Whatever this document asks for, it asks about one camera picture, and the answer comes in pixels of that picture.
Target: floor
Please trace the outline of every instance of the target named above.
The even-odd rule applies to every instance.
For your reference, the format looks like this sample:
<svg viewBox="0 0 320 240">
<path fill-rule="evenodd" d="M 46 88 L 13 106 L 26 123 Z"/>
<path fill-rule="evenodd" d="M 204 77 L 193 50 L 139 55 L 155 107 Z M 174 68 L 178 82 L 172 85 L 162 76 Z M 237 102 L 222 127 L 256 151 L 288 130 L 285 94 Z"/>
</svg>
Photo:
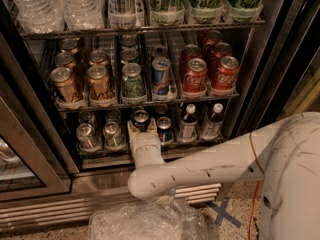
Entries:
<svg viewBox="0 0 320 240">
<path fill-rule="evenodd" d="M 246 240 L 257 182 L 236 183 L 223 202 L 202 204 L 198 207 L 207 222 L 208 240 Z M 260 196 L 254 215 L 252 239 L 258 239 Z M 0 239 L 10 240 L 86 240 L 89 238 L 88 221 L 53 225 L 45 228 L 0 234 Z"/>
</svg>

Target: gold can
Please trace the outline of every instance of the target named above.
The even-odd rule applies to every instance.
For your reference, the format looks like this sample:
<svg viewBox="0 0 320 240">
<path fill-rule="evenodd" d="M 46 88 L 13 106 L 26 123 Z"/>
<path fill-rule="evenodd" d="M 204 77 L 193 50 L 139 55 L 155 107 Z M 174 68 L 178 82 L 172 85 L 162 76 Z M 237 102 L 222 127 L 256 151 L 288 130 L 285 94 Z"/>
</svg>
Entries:
<svg viewBox="0 0 320 240">
<path fill-rule="evenodd" d="M 50 73 L 50 79 L 56 87 L 57 94 L 66 103 L 75 103 L 83 99 L 82 89 L 74 73 L 66 67 L 58 67 Z"/>
<path fill-rule="evenodd" d="M 87 82 L 90 88 L 91 99 L 108 100 L 115 96 L 111 88 L 111 74 L 105 66 L 97 65 L 90 67 L 87 71 Z"/>
</svg>

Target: blue can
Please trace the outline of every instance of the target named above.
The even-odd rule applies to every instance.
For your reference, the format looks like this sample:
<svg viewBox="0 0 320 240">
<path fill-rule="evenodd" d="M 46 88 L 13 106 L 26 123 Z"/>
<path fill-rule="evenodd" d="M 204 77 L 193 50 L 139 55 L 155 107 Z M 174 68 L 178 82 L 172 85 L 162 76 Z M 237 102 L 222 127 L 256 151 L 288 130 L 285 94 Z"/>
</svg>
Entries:
<svg viewBox="0 0 320 240">
<path fill-rule="evenodd" d="M 157 131 L 161 142 L 168 142 L 173 139 L 171 119 L 163 116 L 157 120 Z"/>
<path fill-rule="evenodd" d="M 152 84 L 166 86 L 169 84 L 169 70 L 171 62 L 165 57 L 159 57 L 152 61 Z"/>
<path fill-rule="evenodd" d="M 165 57 L 158 57 L 152 61 L 152 89 L 154 94 L 168 94 L 170 69 L 171 62 Z"/>
</svg>

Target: clear plastic bag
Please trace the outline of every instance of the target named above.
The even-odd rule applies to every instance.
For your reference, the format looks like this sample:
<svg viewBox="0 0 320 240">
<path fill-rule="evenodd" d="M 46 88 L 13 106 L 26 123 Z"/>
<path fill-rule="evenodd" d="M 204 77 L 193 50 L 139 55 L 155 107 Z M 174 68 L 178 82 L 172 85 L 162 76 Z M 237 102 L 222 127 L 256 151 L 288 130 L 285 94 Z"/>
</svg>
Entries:
<svg viewBox="0 0 320 240">
<path fill-rule="evenodd" d="M 131 205 L 97 212 L 90 219 L 90 240 L 207 240 L 203 215 L 188 204 Z"/>
</svg>

